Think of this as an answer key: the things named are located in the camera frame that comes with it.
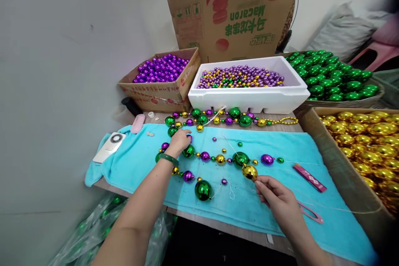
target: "pile of purple beads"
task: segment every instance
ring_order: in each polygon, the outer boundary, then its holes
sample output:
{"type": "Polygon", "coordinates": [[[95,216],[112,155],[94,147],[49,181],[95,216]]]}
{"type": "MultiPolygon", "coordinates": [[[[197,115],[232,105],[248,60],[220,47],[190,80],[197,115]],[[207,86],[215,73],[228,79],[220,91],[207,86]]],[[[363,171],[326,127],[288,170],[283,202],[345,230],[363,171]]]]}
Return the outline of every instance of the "pile of purple beads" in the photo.
{"type": "Polygon", "coordinates": [[[203,71],[198,89],[284,86],[284,77],[265,68],[232,66],[203,71]]]}
{"type": "Polygon", "coordinates": [[[138,67],[138,75],[133,83],[174,82],[180,76],[189,60],[168,54],[162,58],[154,57],[138,67]]]}

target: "bracelet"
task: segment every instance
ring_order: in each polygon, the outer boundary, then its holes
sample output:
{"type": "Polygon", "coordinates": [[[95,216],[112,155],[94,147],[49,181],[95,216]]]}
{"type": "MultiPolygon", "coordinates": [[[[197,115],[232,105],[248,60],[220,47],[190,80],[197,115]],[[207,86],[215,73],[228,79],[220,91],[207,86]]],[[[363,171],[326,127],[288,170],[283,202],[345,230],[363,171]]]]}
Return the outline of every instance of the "bracelet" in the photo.
{"type": "Polygon", "coordinates": [[[179,161],[177,159],[173,158],[172,156],[169,156],[168,154],[162,153],[159,155],[159,158],[160,159],[163,158],[163,159],[166,159],[166,160],[172,162],[174,166],[179,166],[179,161]]]}

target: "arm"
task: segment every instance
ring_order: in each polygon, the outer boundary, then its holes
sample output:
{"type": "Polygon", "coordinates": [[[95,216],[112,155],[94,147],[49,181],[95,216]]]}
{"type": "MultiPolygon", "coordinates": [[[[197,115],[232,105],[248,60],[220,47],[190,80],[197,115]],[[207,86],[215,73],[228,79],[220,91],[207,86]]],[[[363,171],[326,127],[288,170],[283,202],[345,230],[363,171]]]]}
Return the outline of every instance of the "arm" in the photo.
{"type": "MultiPolygon", "coordinates": [[[[173,135],[165,154],[177,159],[190,144],[186,134],[179,130],[173,135]]],[[[140,167],[138,161],[132,161],[140,167]]],[[[105,239],[92,266],[141,266],[145,264],[148,241],[155,221],[165,200],[173,164],[160,159],[138,186],[105,239]]]]}
{"type": "Polygon", "coordinates": [[[298,264],[332,266],[331,260],[313,239],[293,192],[269,176],[258,176],[255,186],[260,201],[271,209],[291,243],[298,264]]]}

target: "pink scissors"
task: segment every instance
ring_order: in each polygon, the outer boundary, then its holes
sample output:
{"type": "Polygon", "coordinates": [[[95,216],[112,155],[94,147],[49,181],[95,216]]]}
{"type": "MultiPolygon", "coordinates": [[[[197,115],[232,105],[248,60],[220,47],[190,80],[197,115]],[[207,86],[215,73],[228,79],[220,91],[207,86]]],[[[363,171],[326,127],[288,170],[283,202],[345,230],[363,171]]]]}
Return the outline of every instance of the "pink scissors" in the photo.
{"type": "Polygon", "coordinates": [[[316,212],[314,212],[313,210],[309,209],[307,206],[305,206],[304,204],[302,204],[300,201],[298,201],[298,204],[300,206],[300,210],[303,214],[305,214],[307,217],[309,217],[310,219],[314,220],[315,222],[319,223],[319,224],[323,224],[324,223],[324,219],[317,214],[316,212]],[[311,216],[309,213],[307,213],[305,211],[305,209],[310,211],[311,213],[313,213],[316,217],[311,216]]]}

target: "phone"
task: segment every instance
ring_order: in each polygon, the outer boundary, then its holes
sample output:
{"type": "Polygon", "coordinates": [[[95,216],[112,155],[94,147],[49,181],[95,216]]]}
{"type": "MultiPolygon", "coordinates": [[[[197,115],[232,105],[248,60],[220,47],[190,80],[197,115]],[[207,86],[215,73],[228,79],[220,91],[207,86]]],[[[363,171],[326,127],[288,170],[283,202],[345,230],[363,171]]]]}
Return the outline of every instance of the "phone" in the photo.
{"type": "Polygon", "coordinates": [[[94,156],[93,161],[97,163],[103,163],[112,153],[117,151],[125,137],[126,134],[118,132],[112,133],[98,153],[94,156]]]}

